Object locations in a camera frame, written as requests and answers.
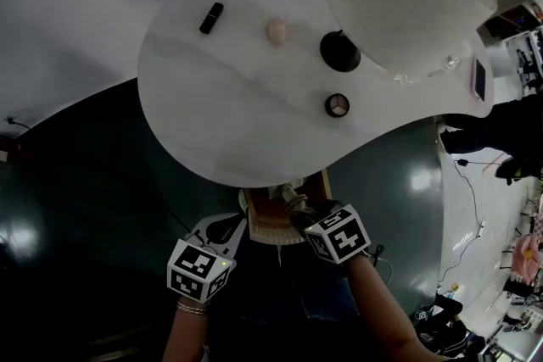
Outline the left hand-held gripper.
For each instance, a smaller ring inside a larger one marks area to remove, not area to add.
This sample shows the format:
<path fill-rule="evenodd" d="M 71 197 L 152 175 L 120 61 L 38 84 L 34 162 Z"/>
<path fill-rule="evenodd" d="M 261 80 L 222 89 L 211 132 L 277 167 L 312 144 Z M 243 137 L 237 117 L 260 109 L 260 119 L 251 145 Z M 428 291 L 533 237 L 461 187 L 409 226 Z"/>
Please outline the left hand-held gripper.
<path fill-rule="evenodd" d="M 203 218 L 192 233 L 177 241 L 167 263 L 167 287 L 205 304 L 227 284 L 236 266 L 234 255 L 244 234 L 244 215 Z"/>

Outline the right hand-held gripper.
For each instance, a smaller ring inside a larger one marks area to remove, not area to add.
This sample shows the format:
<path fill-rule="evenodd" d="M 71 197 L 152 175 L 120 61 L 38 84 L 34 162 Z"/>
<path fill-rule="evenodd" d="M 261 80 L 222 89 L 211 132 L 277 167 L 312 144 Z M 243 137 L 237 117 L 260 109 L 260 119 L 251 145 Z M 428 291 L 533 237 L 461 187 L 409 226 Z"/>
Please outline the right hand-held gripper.
<path fill-rule="evenodd" d="M 361 253 L 371 245 L 361 218 L 351 204 L 339 200 L 314 201 L 311 207 L 317 214 L 329 214 L 319 220 L 315 214 L 296 211 L 290 222 L 297 230 L 304 230 L 306 239 L 316 256 L 336 265 Z"/>

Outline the brown wooden box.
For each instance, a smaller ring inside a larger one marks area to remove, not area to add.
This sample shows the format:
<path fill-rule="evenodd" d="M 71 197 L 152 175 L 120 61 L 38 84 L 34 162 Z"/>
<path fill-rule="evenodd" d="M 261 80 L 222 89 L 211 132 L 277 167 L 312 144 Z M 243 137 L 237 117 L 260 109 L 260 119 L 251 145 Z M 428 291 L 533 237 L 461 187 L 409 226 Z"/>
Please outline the brown wooden box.
<path fill-rule="evenodd" d="M 325 170 L 290 183 L 299 184 L 295 190 L 307 195 L 310 206 L 314 201 L 332 198 Z M 281 198 L 269 199 L 267 188 L 243 188 L 238 194 L 240 207 L 248 216 L 250 239 L 276 246 L 302 243 L 304 238 L 292 226 L 285 202 Z"/>

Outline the person's right forearm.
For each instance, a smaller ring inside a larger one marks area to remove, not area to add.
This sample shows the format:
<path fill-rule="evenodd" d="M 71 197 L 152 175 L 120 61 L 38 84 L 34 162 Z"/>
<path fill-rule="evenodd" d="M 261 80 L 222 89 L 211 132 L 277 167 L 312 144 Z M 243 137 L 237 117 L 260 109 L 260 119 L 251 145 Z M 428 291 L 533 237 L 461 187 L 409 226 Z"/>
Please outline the person's right forearm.
<path fill-rule="evenodd" d="M 370 261 L 356 255 L 344 264 L 359 313 L 388 362 L 434 362 L 408 316 Z"/>

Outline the person's left forearm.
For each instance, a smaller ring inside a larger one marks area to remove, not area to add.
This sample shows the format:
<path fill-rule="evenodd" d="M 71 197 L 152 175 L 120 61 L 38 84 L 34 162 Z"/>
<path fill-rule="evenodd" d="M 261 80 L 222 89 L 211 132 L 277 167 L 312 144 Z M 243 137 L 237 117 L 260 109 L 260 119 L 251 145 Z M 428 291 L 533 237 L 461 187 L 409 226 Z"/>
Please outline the person's left forearm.
<path fill-rule="evenodd" d="M 181 296 L 165 346 L 162 362 L 201 362 L 208 335 L 207 308 Z"/>

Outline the white curved table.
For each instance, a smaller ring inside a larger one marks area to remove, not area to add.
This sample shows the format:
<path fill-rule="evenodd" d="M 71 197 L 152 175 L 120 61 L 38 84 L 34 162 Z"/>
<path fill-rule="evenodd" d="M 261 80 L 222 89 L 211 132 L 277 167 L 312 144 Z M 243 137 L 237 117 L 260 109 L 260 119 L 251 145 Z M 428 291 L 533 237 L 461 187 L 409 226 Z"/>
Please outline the white curved table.
<path fill-rule="evenodd" d="M 199 31 L 214 3 L 224 9 L 209 35 Z M 281 19 L 273 45 L 266 22 Z M 448 113 L 486 116 L 472 91 L 473 59 L 490 67 L 478 36 L 453 71 L 407 86 L 369 61 L 330 69 L 320 41 L 336 26 L 327 0 L 169 0 L 143 39 L 137 88 L 145 118 L 180 164 L 232 187 L 268 187 L 311 175 L 360 146 L 416 120 Z M 333 118 L 325 101 L 345 95 Z"/>

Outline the person's dark jeans legs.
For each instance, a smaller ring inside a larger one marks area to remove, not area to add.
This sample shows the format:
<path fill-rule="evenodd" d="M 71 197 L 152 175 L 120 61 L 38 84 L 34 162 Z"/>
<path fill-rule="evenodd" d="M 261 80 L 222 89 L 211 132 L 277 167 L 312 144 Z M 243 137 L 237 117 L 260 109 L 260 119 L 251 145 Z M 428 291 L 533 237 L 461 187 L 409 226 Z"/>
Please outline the person's dark jeans legs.
<path fill-rule="evenodd" d="M 346 362 L 364 325 L 339 265 L 311 246 L 244 239 L 237 266 L 210 302 L 209 362 Z"/>

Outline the round black makeup compact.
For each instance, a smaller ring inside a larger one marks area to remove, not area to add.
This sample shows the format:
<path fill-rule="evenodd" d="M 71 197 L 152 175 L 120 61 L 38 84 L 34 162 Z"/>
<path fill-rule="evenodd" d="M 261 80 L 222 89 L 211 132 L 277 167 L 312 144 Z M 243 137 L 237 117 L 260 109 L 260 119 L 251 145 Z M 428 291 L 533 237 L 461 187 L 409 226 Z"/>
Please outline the round black makeup compact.
<path fill-rule="evenodd" d="M 333 118 L 345 117 L 350 111 L 350 101 L 345 95 L 334 93 L 325 101 L 325 110 Z"/>

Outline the beige makeup sponge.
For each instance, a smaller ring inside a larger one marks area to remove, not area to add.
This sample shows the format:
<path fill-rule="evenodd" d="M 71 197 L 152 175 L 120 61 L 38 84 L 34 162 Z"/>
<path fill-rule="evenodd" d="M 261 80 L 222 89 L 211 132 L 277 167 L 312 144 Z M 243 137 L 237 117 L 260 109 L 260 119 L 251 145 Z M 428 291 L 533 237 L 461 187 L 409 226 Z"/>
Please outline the beige makeup sponge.
<path fill-rule="evenodd" d="M 266 22 L 266 34 L 273 45 L 280 46 L 284 44 L 287 35 L 284 22 L 279 18 L 270 18 Z"/>

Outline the white smartphone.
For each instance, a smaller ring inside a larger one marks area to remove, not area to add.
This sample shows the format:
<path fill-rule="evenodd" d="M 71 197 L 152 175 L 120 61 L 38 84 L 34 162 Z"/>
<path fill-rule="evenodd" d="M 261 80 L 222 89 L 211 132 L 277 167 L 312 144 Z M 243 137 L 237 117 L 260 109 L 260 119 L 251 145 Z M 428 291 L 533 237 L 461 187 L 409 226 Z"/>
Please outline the white smartphone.
<path fill-rule="evenodd" d="M 480 101 L 484 102 L 486 97 L 486 69 L 478 58 L 473 59 L 472 70 L 472 91 L 473 95 Z"/>

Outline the pink cloth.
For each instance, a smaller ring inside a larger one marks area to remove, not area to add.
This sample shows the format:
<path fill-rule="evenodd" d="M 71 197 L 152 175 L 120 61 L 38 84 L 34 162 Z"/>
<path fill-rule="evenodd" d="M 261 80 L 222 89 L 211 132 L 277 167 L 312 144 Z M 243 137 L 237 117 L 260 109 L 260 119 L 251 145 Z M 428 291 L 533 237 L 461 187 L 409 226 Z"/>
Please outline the pink cloth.
<path fill-rule="evenodd" d="M 512 252 L 512 272 L 525 284 L 530 284 L 534 280 L 540 268 L 542 259 L 538 241 L 535 234 L 522 236 L 517 240 Z"/>

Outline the black lipstick tube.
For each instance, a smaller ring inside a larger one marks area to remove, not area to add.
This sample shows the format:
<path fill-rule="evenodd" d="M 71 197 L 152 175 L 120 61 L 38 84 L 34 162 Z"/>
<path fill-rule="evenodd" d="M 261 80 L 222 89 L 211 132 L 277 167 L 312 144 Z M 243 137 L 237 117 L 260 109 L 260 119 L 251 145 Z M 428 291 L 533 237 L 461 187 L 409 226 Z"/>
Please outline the black lipstick tube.
<path fill-rule="evenodd" d="M 199 27 L 199 31 L 202 34 L 209 35 L 211 30 L 216 24 L 216 21 L 221 16 L 221 13 L 224 9 L 224 5 L 222 3 L 214 3 L 211 7 L 210 11 L 205 16 L 201 26 Z"/>

